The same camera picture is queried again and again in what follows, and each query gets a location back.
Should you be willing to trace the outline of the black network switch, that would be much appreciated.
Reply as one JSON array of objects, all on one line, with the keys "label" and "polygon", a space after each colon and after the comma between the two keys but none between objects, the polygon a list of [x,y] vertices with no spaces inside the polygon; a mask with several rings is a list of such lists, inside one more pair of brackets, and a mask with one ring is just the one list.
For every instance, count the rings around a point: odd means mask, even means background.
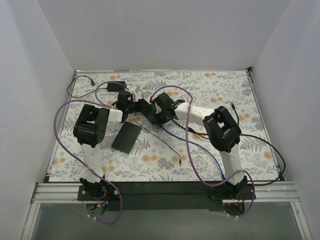
[{"label": "black network switch", "polygon": [[162,126],[163,124],[165,124],[165,122],[157,122],[157,108],[156,108],[156,104],[154,102],[151,103],[152,104],[152,108],[153,108],[153,112],[149,113],[149,114],[143,114],[142,115],[152,124],[157,124]]},{"label": "black network switch", "polygon": [[141,131],[141,126],[127,121],[124,122],[111,147],[120,152],[130,154]]}]

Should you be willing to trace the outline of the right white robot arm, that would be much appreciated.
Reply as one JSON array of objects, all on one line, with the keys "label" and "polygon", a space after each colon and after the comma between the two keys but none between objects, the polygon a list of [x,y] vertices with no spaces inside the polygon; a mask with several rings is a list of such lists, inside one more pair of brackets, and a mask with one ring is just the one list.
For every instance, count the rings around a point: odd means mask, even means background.
[{"label": "right white robot arm", "polygon": [[[225,188],[230,195],[239,194],[243,190],[248,178],[243,172],[239,155],[242,131],[226,107],[213,109],[193,105],[191,101],[186,102],[181,99],[173,101],[165,92],[155,99],[151,97],[150,103],[155,106],[156,120],[161,125],[172,119],[185,121],[186,150],[191,167],[200,182],[211,188]],[[224,168],[222,182],[209,184],[197,172],[189,145],[189,123],[204,127],[211,145],[219,151]]]}]

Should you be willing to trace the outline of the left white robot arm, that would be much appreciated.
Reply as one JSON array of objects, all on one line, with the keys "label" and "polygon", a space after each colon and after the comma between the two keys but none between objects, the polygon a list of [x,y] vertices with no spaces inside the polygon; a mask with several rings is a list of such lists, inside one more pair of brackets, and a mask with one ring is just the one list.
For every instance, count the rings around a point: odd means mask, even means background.
[{"label": "left white robot arm", "polygon": [[86,184],[97,184],[105,176],[101,165],[101,143],[103,142],[108,123],[122,123],[122,127],[115,137],[111,147],[129,154],[138,139],[141,126],[126,122],[129,114],[142,113],[145,117],[151,117],[155,123],[154,116],[156,107],[145,99],[136,99],[136,94],[127,90],[118,93],[115,103],[116,109],[98,108],[85,104],[73,128],[73,135],[83,152],[83,162],[87,166],[85,177],[80,182]]}]

